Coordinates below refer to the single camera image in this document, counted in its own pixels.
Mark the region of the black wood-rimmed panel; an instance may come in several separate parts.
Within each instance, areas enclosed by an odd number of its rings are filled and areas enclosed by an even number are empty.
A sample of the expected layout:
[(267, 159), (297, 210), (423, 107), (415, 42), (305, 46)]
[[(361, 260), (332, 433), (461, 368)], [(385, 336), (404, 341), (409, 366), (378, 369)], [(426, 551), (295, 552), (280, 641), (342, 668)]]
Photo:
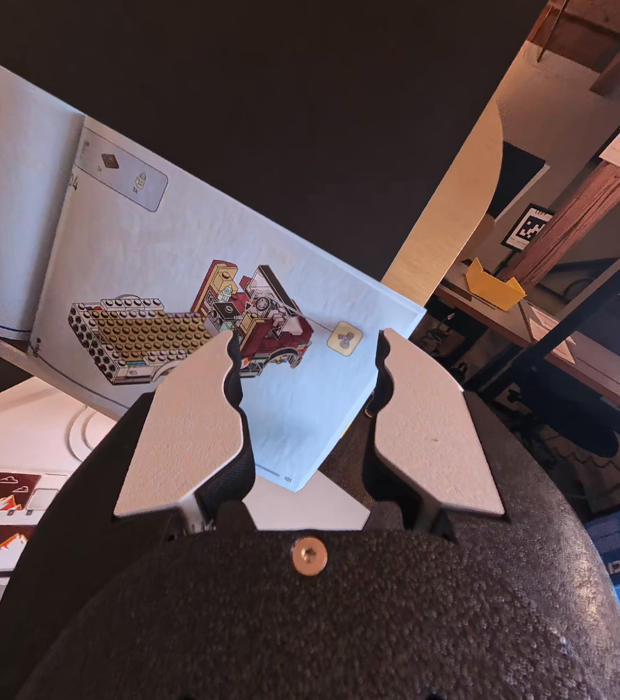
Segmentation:
[(381, 279), (544, 1), (0, 1), (0, 65)]

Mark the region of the black white marker sign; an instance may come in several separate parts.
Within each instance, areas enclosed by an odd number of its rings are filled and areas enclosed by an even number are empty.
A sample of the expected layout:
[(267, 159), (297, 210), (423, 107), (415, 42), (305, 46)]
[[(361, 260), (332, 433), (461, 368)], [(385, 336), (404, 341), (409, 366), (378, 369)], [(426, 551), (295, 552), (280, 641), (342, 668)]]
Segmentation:
[(548, 208), (529, 204), (504, 237), (501, 245), (514, 252), (523, 252), (550, 222), (554, 214), (555, 212)]

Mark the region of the long wooden table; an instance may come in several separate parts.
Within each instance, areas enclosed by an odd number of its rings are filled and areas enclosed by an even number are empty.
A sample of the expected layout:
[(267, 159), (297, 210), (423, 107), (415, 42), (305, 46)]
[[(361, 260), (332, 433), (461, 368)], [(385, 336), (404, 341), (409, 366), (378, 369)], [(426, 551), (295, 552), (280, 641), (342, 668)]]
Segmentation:
[[(544, 315), (544, 312), (526, 300), (508, 311), (483, 302), (470, 293), (465, 282), (465, 271), (463, 263), (455, 263), (435, 288), (434, 294), (446, 304), (485, 324), (510, 343), (521, 348), (532, 345), (534, 340), (529, 320)], [(549, 354), (547, 360), (620, 408), (620, 357), (577, 332), (568, 339), (568, 346), (573, 362), (556, 353)]]

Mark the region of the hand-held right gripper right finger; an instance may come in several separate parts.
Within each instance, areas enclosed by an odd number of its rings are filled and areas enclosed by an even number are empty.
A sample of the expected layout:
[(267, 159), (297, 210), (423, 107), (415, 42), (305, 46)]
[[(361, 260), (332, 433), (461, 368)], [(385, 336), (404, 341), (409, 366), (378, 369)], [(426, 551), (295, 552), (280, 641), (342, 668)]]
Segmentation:
[(506, 509), (460, 385), (396, 330), (379, 332), (362, 481), (399, 528), (427, 533), (447, 513)]

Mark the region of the white book stand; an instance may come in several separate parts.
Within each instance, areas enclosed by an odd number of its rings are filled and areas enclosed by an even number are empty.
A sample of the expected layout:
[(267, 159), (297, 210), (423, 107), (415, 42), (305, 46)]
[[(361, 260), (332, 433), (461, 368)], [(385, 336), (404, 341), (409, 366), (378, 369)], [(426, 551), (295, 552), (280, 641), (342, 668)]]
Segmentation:
[[(37, 378), (0, 393), (0, 468), (69, 477), (115, 425)], [(316, 472), (298, 492), (257, 476), (244, 503), (260, 530), (360, 530), (369, 510)]]

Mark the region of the wooden post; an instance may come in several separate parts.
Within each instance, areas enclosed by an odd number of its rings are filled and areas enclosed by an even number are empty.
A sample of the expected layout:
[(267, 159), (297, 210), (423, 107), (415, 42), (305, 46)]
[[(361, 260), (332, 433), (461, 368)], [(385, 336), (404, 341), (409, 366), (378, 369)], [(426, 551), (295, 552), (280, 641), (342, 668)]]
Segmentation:
[(618, 203), (620, 167), (602, 161), (504, 270), (504, 280), (514, 278), (525, 293), (532, 290)]

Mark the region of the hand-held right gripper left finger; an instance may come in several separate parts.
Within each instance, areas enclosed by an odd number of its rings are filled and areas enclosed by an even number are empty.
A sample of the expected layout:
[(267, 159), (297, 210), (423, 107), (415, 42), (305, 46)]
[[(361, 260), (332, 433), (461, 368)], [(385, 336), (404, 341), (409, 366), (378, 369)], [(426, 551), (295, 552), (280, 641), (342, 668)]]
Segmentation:
[(114, 506), (125, 518), (177, 511), (189, 532), (211, 529), (220, 507), (255, 481), (237, 336), (225, 330), (180, 363), (153, 394)]

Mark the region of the instruction booklet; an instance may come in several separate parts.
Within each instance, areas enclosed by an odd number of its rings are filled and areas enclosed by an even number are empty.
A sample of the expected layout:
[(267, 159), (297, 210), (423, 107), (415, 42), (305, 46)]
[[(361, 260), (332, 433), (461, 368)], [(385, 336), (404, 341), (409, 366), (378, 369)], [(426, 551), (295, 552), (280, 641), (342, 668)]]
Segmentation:
[(425, 311), (0, 66), (0, 337), (112, 410), (211, 337), (241, 353), (258, 475), (298, 491)]

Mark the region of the yellow paper tray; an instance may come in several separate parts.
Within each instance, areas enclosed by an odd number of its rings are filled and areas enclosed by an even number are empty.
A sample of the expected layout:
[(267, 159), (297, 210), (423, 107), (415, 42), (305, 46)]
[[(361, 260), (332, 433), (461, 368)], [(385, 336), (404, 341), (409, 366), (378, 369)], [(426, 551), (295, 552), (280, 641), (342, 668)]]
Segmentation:
[(518, 305), (526, 296), (514, 277), (503, 282), (485, 271), (479, 258), (474, 258), (467, 268), (465, 280), (470, 293), (505, 312)]

